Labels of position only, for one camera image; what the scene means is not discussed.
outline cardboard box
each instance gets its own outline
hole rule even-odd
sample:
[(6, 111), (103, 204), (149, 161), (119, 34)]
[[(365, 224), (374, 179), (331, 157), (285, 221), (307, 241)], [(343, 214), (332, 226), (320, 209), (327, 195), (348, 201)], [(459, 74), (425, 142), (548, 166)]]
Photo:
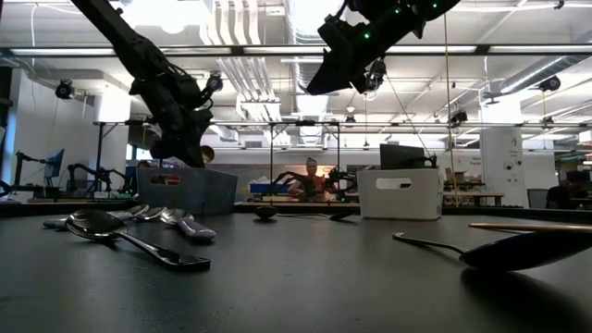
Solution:
[(452, 183), (452, 182), (454, 182), (454, 179), (456, 179), (457, 183), (462, 183), (462, 182), (464, 182), (464, 172), (465, 171), (455, 171), (454, 176), (452, 176), (452, 169), (447, 167), (446, 168), (446, 181)]

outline plastic storage bin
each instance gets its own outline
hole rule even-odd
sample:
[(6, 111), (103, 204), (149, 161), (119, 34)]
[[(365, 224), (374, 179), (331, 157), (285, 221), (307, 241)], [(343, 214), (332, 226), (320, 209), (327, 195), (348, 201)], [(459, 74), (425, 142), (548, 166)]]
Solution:
[(364, 218), (435, 220), (442, 216), (442, 184), (437, 169), (359, 171)]
[(205, 168), (138, 168), (140, 203), (198, 216), (231, 214), (238, 177)]

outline white column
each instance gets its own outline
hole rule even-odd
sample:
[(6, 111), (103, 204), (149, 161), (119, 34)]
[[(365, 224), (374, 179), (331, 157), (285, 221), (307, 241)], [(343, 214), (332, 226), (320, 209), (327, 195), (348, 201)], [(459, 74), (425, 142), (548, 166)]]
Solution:
[[(520, 101), (509, 96), (498, 104), (482, 105), (481, 116), (485, 123), (521, 123)], [(526, 207), (521, 129), (482, 129), (481, 159), (487, 190), (504, 193), (502, 204)]]
[[(96, 121), (125, 121), (130, 119), (131, 98), (126, 92), (113, 90), (96, 96), (94, 107), (96, 109)], [(111, 126), (105, 126), (105, 133), (110, 129)], [(125, 174), (128, 133), (129, 128), (127, 126), (117, 126), (103, 139), (101, 167), (115, 169)], [(93, 150), (92, 155), (93, 157), (90, 159), (89, 167), (95, 168), (96, 148)], [(111, 174), (111, 187), (113, 190), (119, 189), (123, 183), (124, 179), (116, 174)]]

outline chair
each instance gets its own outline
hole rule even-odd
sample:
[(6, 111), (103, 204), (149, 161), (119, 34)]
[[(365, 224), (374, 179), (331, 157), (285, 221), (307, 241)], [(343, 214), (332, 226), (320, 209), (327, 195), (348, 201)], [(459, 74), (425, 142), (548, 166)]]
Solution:
[(547, 208), (547, 192), (545, 189), (529, 189), (528, 193), (528, 206), (534, 209), (545, 209)]

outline desk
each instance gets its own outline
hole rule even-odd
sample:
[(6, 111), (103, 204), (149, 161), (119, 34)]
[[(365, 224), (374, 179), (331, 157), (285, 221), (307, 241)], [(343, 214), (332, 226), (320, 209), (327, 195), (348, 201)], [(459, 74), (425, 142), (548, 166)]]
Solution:
[(48, 216), (0, 220), (2, 332), (591, 332), (592, 251), (522, 274), (490, 276), (458, 254), (392, 240), (394, 231), (466, 248), (510, 237), (444, 216), (437, 222), (339, 223), (253, 215), (206, 218), (216, 243), (195, 246), (158, 223), (129, 232), (212, 259), (203, 273), (155, 265), (43, 230)]
[[(475, 200), (475, 206), (481, 205), (481, 198), (494, 198), (495, 205), (501, 206), (501, 198), (503, 197), (503, 193), (496, 193), (496, 192), (466, 192), (466, 191), (457, 191), (456, 194), (459, 197), (472, 197)], [(442, 193), (444, 196), (454, 196), (454, 192), (444, 192)]]

